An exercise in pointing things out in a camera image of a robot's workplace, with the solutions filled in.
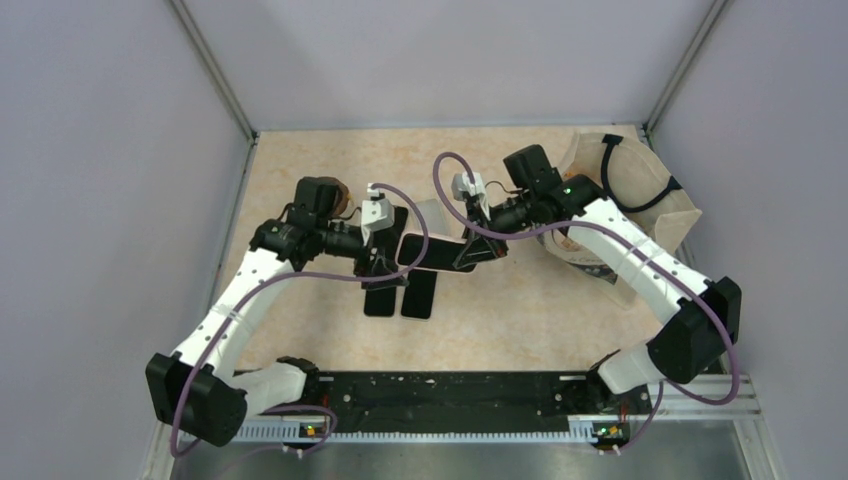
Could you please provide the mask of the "white cased phone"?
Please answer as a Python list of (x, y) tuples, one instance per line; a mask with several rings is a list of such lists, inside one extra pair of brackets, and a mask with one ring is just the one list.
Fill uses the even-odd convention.
[[(420, 254), (424, 244), (424, 236), (421, 232), (405, 232), (399, 243), (395, 254), (395, 261), (399, 266), (411, 265)], [(417, 264), (417, 269), (428, 271), (443, 271), (452, 273), (471, 273), (476, 269), (476, 264), (458, 266), (457, 259), (460, 256), (465, 242), (446, 236), (432, 235), (424, 258)]]

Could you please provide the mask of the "black smartphone silver edge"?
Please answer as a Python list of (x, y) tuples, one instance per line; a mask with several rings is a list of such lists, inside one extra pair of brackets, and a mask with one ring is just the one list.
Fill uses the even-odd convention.
[(406, 319), (426, 321), (431, 318), (438, 273), (413, 270), (408, 275), (400, 315)]

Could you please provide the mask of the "white phone case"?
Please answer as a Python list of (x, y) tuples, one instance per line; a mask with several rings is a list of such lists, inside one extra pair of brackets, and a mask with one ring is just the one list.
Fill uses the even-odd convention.
[(427, 227), (430, 242), (435, 242), (436, 240), (454, 240), (443, 212), (443, 205), (438, 199), (431, 198), (417, 201), (415, 205)]

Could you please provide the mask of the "black phone case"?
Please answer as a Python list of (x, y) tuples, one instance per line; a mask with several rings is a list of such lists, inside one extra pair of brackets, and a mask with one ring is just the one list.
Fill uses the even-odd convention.
[(402, 234), (407, 226), (409, 219), (409, 210), (406, 207), (394, 206), (394, 224), (393, 230)]

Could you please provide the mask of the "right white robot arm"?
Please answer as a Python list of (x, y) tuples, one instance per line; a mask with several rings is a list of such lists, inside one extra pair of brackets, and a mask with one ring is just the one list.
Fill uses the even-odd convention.
[(488, 250), (500, 257), (506, 241), (558, 231), (610, 267), (662, 325), (653, 338), (590, 368), (589, 404), (612, 412), (628, 391), (663, 381), (708, 405), (735, 399), (741, 386), (735, 348), (739, 285), (729, 277), (711, 280), (680, 262), (628, 219), (592, 179), (563, 178), (541, 146), (511, 154), (504, 165), (518, 192), (491, 206), (482, 176), (462, 156), (444, 152), (434, 162), (437, 193), (469, 239), (487, 242)]

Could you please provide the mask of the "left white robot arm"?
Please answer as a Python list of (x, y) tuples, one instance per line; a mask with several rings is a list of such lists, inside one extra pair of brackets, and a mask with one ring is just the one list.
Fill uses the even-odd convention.
[[(349, 225), (342, 218), (350, 203), (347, 188), (332, 177), (303, 177), (281, 215), (255, 230), (236, 274), (204, 319), (170, 354), (157, 353), (146, 366), (156, 417), (172, 428), (174, 456), (185, 453), (180, 433), (224, 446), (250, 417), (277, 406), (302, 414), (317, 407), (321, 388), (308, 378), (316, 370), (312, 363), (283, 357), (238, 373), (238, 360), (271, 306), (296, 279), (349, 280), (372, 289), (405, 284), (404, 270), (383, 257), (377, 242), (379, 233), (396, 224), (389, 194), (411, 200), (394, 186), (371, 183), (359, 224)], [(306, 270), (322, 254), (353, 260), (353, 275)]]

